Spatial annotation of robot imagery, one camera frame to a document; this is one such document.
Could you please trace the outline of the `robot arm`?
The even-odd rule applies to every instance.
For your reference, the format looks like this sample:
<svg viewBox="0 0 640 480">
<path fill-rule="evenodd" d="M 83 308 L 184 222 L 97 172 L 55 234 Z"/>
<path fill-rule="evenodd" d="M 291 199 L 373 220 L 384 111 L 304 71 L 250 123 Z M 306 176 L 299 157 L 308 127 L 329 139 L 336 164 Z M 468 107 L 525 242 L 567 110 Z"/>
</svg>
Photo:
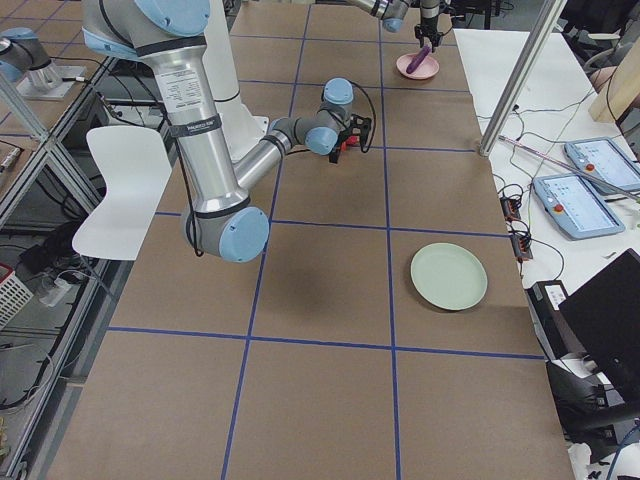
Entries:
<svg viewBox="0 0 640 480">
<path fill-rule="evenodd" d="M 419 22 L 414 27 L 414 35 L 420 47 L 428 45 L 432 51 L 440 45 L 445 35 L 439 30 L 438 24 L 439 16 L 449 1 L 349 0 L 348 4 L 377 18 L 382 23 L 382 27 L 391 33 L 400 30 L 411 8 L 418 8 Z"/>
<path fill-rule="evenodd" d="M 243 263 L 263 251 L 268 216 L 251 203 L 250 190 L 271 168 L 304 145 L 337 161 L 357 136 L 369 148 L 373 116 L 353 113 L 354 84 L 329 80 L 312 117 L 280 118 L 239 162 L 233 162 L 207 78 L 203 57 L 211 5 L 207 1 L 85 1 L 86 45 L 105 56 L 146 64 L 153 72 L 170 134 L 192 181 L 183 214 L 184 237 L 195 253 Z"/>
</svg>

